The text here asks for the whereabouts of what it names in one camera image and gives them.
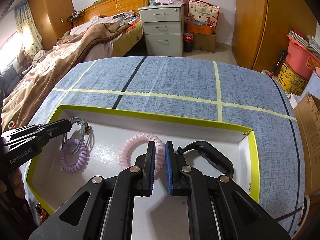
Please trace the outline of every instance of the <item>baseboard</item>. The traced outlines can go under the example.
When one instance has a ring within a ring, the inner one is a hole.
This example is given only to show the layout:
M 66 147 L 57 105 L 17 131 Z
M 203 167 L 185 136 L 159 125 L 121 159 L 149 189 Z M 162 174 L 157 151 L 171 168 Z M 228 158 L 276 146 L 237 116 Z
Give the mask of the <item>baseboard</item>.
M 227 49 L 227 50 L 232 50 L 232 46 L 222 43 L 222 42 L 216 42 L 216 47 L 219 49 Z

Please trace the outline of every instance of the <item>yellow bed sheet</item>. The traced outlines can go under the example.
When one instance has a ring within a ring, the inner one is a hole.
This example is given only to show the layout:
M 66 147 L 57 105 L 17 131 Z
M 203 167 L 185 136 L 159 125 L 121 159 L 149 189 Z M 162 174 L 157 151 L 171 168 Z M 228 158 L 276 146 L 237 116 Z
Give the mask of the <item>yellow bed sheet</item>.
M 141 39 L 142 35 L 142 23 L 138 21 L 133 29 L 122 34 L 122 36 L 113 43 L 111 57 L 122 57 Z

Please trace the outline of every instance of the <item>blue tablecloth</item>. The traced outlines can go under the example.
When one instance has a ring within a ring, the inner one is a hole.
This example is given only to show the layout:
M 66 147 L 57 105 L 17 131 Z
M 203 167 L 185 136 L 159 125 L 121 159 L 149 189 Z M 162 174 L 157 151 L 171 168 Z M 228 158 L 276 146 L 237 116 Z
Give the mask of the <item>blue tablecloth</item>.
M 259 204 L 273 217 L 303 204 L 303 148 L 292 107 L 266 75 L 219 62 L 175 57 L 107 58 L 75 66 L 30 124 L 61 104 L 98 106 L 235 123 L 253 128 L 260 162 Z M 35 199 L 27 191 L 30 202 Z M 294 214 L 280 224 L 290 233 Z

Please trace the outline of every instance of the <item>drawer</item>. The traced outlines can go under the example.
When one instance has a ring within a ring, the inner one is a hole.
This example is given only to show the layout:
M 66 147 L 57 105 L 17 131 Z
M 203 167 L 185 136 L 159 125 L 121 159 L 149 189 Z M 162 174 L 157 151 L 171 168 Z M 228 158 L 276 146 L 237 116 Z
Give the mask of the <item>drawer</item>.
M 143 23 L 148 22 L 179 22 L 181 20 L 180 8 L 157 8 L 140 10 Z
M 143 23 L 142 26 L 145 34 L 182 34 L 181 22 L 152 22 Z
M 181 34 L 145 35 L 148 55 L 182 57 Z

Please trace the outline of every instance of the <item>gift bag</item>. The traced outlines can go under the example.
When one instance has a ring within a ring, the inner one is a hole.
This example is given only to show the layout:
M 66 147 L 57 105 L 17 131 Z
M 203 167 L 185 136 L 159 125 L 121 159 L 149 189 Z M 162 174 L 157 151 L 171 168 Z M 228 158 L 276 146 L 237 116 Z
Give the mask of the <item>gift bag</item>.
M 188 20 L 193 22 L 202 22 L 206 26 L 216 28 L 219 17 L 219 6 L 200 0 L 189 2 Z

